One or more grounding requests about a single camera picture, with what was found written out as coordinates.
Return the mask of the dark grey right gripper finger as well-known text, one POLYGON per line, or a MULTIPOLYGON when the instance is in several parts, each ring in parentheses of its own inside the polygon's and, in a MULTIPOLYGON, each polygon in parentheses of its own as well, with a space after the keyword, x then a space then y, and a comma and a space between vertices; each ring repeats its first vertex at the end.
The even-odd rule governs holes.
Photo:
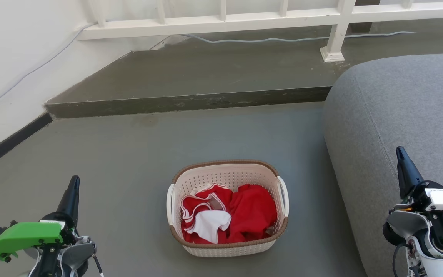
POLYGON ((396 157, 400 198, 406 199, 424 179, 404 147, 396 147, 396 157))

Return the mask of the raised concrete step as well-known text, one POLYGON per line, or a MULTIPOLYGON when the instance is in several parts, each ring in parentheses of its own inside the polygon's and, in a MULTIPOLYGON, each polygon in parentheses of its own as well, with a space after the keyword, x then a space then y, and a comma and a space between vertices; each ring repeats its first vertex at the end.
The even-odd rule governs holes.
POLYGON ((374 22, 346 38, 344 61, 323 61, 330 26, 171 36, 130 52, 51 99, 54 119, 179 112, 325 100, 347 69, 404 55, 443 53, 443 19, 374 22))

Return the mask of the plain red garment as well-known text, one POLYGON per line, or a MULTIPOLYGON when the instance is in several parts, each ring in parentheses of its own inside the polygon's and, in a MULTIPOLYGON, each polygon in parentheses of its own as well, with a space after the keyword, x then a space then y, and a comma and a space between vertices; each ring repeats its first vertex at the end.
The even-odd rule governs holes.
POLYGON ((278 217, 272 195, 257 184, 239 187, 232 195, 228 211, 231 221, 222 244, 269 238, 278 217))

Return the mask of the black skirting board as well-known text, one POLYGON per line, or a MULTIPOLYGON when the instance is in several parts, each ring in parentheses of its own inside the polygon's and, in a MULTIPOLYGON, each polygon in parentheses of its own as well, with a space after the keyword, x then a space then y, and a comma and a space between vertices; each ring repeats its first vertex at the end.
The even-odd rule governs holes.
POLYGON ((17 147, 20 143, 31 137, 33 134, 37 133, 44 127, 48 126, 53 122, 51 115, 46 112, 40 115, 37 119, 32 121, 30 124, 26 125, 20 131, 12 134, 10 137, 6 138, 0 142, 0 158, 9 153, 12 149, 17 147))

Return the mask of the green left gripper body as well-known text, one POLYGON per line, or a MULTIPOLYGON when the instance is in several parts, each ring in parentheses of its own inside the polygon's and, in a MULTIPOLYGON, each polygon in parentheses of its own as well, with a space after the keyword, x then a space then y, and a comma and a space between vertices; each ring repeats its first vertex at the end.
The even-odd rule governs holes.
POLYGON ((66 245, 75 242, 78 217, 64 212, 52 212, 38 222, 19 222, 0 234, 0 259, 4 254, 45 244, 66 245))

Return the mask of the white metal railing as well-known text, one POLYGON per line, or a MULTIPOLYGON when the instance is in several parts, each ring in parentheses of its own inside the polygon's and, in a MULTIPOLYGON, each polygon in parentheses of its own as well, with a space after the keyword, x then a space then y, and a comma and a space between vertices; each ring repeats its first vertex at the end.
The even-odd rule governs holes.
POLYGON ((113 19, 107 0, 90 0, 95 23, 77 39, 154 37, 331 26, 320 49, 325 62, 341 51, 352 23, 443 18, 443 0, 145 0, 148 16, 113 19))

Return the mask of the red garment with white trim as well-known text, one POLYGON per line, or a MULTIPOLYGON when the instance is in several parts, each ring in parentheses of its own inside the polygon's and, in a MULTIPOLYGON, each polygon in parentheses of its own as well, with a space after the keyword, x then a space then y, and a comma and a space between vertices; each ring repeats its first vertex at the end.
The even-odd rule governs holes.
POLYGON ((216 182, 184 196, 180 201, 183 231, 185 232, 185 228, 192 225, 192 221, 197 212, 223 210, 230 214, 229 204, 232 196, 233 191, 230 188, 217 184, 216 182))

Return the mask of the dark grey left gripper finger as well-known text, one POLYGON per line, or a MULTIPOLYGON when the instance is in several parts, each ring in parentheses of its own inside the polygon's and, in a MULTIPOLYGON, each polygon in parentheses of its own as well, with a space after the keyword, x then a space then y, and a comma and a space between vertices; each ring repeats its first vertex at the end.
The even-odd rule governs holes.
POLYGON ((56 210, 69 227, 77 227, 78 224, 79 189, 79 176, 72 176, 56 210))

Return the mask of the cream perforated laundry basket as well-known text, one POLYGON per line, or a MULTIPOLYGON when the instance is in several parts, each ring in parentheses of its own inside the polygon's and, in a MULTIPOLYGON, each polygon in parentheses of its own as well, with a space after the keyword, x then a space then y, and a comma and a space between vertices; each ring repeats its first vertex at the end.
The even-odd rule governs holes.
POLYGON ((188 253, 197 257, 221 258, 258 254, 269 250, 283 235, 290 213, 290 198, 284 180, 272 165, 258 160, 221 160, 190 165, 178 172, 168 188, 166 197, 167 221, 172 236, 188 253), (222 244, 225 232, 219 231, 218 244, 212 244, 182 229, 181 199, 206 185, 217 184, 233 193, 245 184, 257 184, 269 191, 278 214, 272 235, 262 240, 222 244))

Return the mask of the grey fabric sofa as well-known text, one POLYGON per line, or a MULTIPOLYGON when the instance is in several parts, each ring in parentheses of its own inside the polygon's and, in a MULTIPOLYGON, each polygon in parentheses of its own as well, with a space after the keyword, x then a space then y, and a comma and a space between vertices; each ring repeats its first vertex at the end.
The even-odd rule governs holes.
POLYGON ((443 186, 443 54, 355 65, 335 82, 323 112, 325 142, 367 277, 394 277, 383 236, 401 200, 396 147, 422 177, 443 186))

